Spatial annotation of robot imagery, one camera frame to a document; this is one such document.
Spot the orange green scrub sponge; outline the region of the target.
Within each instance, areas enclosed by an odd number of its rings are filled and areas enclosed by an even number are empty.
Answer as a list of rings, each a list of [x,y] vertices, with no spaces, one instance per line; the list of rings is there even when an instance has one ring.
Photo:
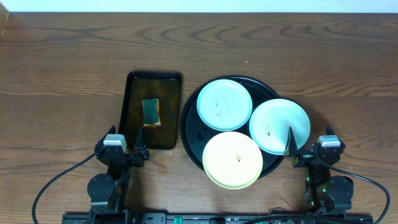
[[[160,107],[159,99],[145,99],[142,101],[143,125],[147,127],[160,126]]]

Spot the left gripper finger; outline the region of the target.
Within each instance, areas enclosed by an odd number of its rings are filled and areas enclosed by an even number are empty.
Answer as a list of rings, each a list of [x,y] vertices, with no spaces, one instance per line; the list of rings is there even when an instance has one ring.
[[[135,149],[145,149],[146,148],[142,126],[140,127],[140,129],[138,131],[136,142],[134,144],[134,148]]]
[[[107,131],[107,133],[104,135],[104,138],[106,138],[106,136],[109,135],[109,134],[115,134],[115,133],[116,133],[116,128],[115,128],[115,126],[111,126],[111,127],[109,128],[109,130]]]

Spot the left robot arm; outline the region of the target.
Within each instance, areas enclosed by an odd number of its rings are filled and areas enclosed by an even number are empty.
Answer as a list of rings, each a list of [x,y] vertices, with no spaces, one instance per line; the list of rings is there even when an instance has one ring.
[[[95,146],[94,154],[108,167],[107,173],[94,176],[88,183],[91,210],[95,213],[120,212],[129,185],[132,167],[142,167],[149,160],[149,150],[140,128],[134,144],[135,154],[128,154],[124,135],[117,134],[114,126]]]

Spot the light blue plate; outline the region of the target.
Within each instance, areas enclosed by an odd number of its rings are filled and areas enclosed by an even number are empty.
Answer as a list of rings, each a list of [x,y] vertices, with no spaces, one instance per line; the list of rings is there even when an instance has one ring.
[[[197,98],[201,120],[217,131],[234,131],[243,126],[252,114],[252,98],[242,84],[219,79],[206,84]]]

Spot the pale green plate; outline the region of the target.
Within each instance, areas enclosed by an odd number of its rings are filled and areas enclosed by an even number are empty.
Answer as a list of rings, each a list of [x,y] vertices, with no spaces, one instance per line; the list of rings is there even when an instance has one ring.
[[[263,151],[278,156],[285,151],[289,129],[294,133],[297,147],[303,147],[311,131],[308,114],[299,104],[286,99],[263,102],[249,120],[249,132],[254,142]]]

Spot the yellow plate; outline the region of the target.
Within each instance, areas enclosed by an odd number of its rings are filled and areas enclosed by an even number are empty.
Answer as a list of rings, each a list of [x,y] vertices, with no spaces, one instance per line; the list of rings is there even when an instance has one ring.
[[[207,176],[226,189],[243,189],[253,184],[263,167],[262,153],[247,135],[229,131],[217,134],[202,155]]]

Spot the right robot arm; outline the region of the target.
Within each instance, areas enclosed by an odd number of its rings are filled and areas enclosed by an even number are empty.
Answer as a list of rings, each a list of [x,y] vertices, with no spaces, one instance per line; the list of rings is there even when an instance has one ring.
[[[312,144],[311,149],[298,148],[292,128],[288,129],[284,157],[293,159],[294,168],[303,167],[306,173],[305,200],[312,206],[310,215],[344,216],[352,208],[354,192],[352,179],[330,173],[330,167],[340,160],[345,144],[330,126],[326,134]]]

